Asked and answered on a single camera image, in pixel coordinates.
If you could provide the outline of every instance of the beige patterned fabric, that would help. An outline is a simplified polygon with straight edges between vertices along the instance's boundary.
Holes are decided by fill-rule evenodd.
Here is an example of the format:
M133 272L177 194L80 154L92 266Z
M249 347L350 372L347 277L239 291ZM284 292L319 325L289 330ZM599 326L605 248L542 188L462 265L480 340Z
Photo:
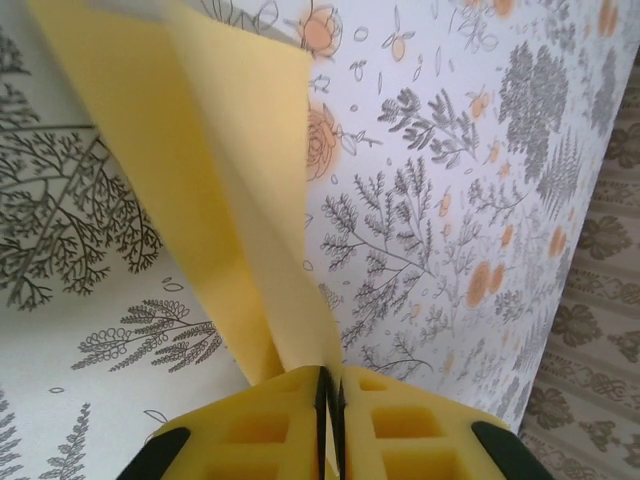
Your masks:
M640 478L640 62L523 423L559 480Z

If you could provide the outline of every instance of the floral wallpaper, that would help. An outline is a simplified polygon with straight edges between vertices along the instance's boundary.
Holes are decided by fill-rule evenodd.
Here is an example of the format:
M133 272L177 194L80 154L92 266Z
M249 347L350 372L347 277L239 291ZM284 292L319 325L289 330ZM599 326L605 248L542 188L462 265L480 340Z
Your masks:
M640 471L639 59L521 429L558 480L630 480Z
M91 3L158 16L151 0ZM302 267L346 361L513 429L530 395L531 415L569 402L533 383L569 270L568 291L622 315L637 294L632 277L571 260L577 248L623 268L633 255L619 212L634 202L622 180L640 130L616 125L607 142L620 103L640 98L623 98L638 4L190 3L314 58ZM246 383L24 3L2 2L0 18L0 480L113 478L167 418ZM598 179L605 150L624 174ZM589 214L581 233L596 183L616 214ZM590 318L581 308L556 317ZM558 325L552 339L588 343ZM598 341L637 360L633 333ZM558 412L541 421L633 445L594 423L609 417Z

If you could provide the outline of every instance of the orange rose drawing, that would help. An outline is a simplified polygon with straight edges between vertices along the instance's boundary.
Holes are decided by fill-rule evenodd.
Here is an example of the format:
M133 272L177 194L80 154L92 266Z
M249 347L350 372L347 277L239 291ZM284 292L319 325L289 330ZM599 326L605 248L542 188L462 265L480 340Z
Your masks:
M309 109L307 181L322 177L335 158L337 145L333 116L325 105L322 112Z
M342 41L342 19L333 5L314 8L309 16L298 23L285 20L296 29L300 46L311 52L313 58L331 58Z
M494 0L493 8L496 10L496 15L507 18L513 13L515 3L515 0Z
M471 308L477 307L485 294L491 278L489 262L481 262L471 275L469 290L467 291L467 305Z

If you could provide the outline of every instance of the orange flower illustration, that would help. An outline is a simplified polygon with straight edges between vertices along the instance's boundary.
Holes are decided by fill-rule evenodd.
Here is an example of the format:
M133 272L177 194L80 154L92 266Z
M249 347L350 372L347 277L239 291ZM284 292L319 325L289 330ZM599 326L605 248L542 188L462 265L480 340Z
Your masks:
M406 40L413 38L416 32L400 33L400 12L397 5L394 10L394 23L396 31L389 35L382 43L382 48L391 47L391 56L396 62L399 62L404 58L404 54L407 51Z
M336 134L333 116L325 105L322 112L309 109L307 150L307 181L322 177L336 154Z
M502 234L502 246L508 247L511 243L511 239L513 238L513 225L507 225L507 228L504 229L504 233Z
M491 275L491 281L489 282L489 292L496 293L502 286L504 280L504 264L501 263L496 267Z
M469 307L475 308L480 304L487 293L490 277L489 262L479 263L471 275L471 282L467 291L467 305Z
M557 226L553 231L553 235L551 236L551 243L549 244L549 257L555 257L561 252L560 243L562 241L562 235L562 227Z
M493 8L496 10L496 15L507 18L513 13L515 3L515 0L493 0Z
M342 42L342 19L333 5L314 8L305 20L298 23L285 20L300 36L300 46L313 58L331 58Z

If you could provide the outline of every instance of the gray tree illustration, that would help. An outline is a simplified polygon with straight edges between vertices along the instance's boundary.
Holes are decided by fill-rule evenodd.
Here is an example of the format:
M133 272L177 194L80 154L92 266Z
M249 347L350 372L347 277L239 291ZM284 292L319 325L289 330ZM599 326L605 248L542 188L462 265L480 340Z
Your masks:
M58 446L61 456L51 457L47 463L53 467L41 474L40 479L58 479L58 480L84 480L85 476L77 473L84 468L81 460L84 458L83 453L87 431L89 430L89 407L91 405L85 403L82 405L80 415L73 426L73 430L67 435L67 443Z
M546 164L549 137L560 129L569 82L564 62L542 46L534 56L524 42L511 52L502 78L499 121L509 121L508 150L525 153L525 182L540 177Z
M596 92L591 109L591 128L597 128L598 134L604 137L609 133L617 106L613 98L616 88L616 52L613 47L602 65L601 78L602 85Z
M157 258L158 233L92 125L42 125L10 81L28 75L0 30L0 290L32 310L63 291L88 295L115 248L138 273Z
M378 121L394 124L390 132L403 131L402 138L409 150L422 150L429 146L431 161L452 169L460 165L463 156L478 162L476 149L480 144L475 123L467 112L456 112L445 89L427 103L430 118L421 113L422 104L416 93L403 88L396 99L382 103Z
M78 370L101 362L118 360L110 372L129 367L154 352L152 365L172 363L169 372L207 360L222 345L222 338L210 320L190 322L190 311L173 300L144 300L128 309L120 319L135 328L108 328L92 333L78 349L87 354L71 368Z
M364 180L354 178L366 212L363 217L348 194L328 196L322 206L337 234L327 233L320 248L331 257L330 271L343 268L359 251L366 251L367 276L354 300L354 325L342 332L345 348L391 312L398 313L423 275L433 276L429 261L433 252L431 206L433 186L426 176L425 161L409 159L396 171L393 187L385 175Z
M19 463L20 454L17 447L22 441L16 438L16 427L13 424L15 414L7 413L9 402L4 398L4 390L0 388L0 480L5 480L23 468ZM15 480L26 480L25 477Z

